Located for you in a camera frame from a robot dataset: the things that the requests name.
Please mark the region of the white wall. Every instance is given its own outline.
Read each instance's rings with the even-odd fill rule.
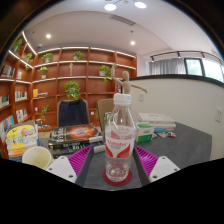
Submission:
[[[146,65],[145,59],[137,54],[137,76],[145,76],[146,75]]]
[[[139,112],[167,114],[179,123],[212,135],[210,159],[223,158],[224,117],[221,123],[215,121],[215,112],[217,107],[224,110],[224,88],[187,79],[145,79],[131,83],[148,90],[144,102],[141,102],[138,95],[142,91],[131,89],[135,121]]]

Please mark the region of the bottle label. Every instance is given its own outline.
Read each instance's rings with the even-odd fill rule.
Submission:
[[[134,129],[120,126],[118,130],[109,130],[111,137],[106,134],[106,154],[113,158],[128,158],[134,147]]]

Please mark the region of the ceiling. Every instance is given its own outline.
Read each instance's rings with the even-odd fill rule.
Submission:
[[[65,0],[35,17],[24,29],[36,52],[54,47],[94,46],[141,56],[177,50],[204,51],[220,57],[212,41],[187,15],[162,0],[141,0],[116,4],[115,11],[104,6],[116,0]],[[129,25],[111,19],[113,15],[133,21]]]

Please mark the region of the bookshelf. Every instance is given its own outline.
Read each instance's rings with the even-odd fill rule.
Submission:
[[[68,99],[64,91],[64,86],[69,81],[76,81],[80,86],[80,98],[86,99],[89,104],[89,115],[91,123],[100,126],[99,119],[95,116],[98,100],[113,98],[113,94],[119,92],[120,85],[110,81],[105,85],[103,77],[99,76],[99,68],[104,64],[111,68],[116,63],[115,76],[122,78],[122,72],[128,71],[130,77],[137,76],[137,58],[123,52],[111,49],[95,48],[92,46],[84,47],[57,47],[42,52],[35,52],[29,44],[24,34],[21,34],[17,40],[22,39],[20,54],[10,49],[3,65],[9,65],[15,69],[14,77],[0,77],[0,96],[9,95],[9,105],[0,108],[1,120],[12,115],[14,123],[18,123],[16,111],[26,108],[27,116],[20,122],[29,119],[38,119],[41,116],[43,106],[49,105],[50,112],[45,113],[46,121],[43,124],[51,125],[51,128],[57,127],[57,104],[61,100]],[[81,51],[83,58],[78,61],[73,60],[73,53]],[[25,60],[25,56],[32,53],[33,62]],[[52,53],[54,58],[49,63],[43,63],[41,57],[46,53]],[[72,76],[70,76],[70,64],[72,66]],[[46,66],[46,79],[42,79],[38,70]],[[47,96],[33,97],[33,89],[38,89],[40,93],[47,92]],[[15,91],[26,91],[27,99],[16,101]],[[51,128],[41,128],[39,132],[50,131]],[[0,139],[0,148],[4,158],[8,159],[6,144]]]

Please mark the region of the table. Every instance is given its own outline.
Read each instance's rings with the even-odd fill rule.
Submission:
[[[176,138],[157,136],[152,141],[135,143],[135,145],[151,152],[152,154],[168,157],[180,169],[190,165],[207,162],[210,160],[212,136],[176,122],[174,129]],[[40,139],[43,147],[47,147],[48,139]],[[131,158],[132,179],[123,186],[111,186],[107,184],[102,176],[105,169],[105,152],[94,154],[89,165],[84,188],[100,189],[107,191],[134,189],[142,187],[138,175],[138,169],[135,160]]]

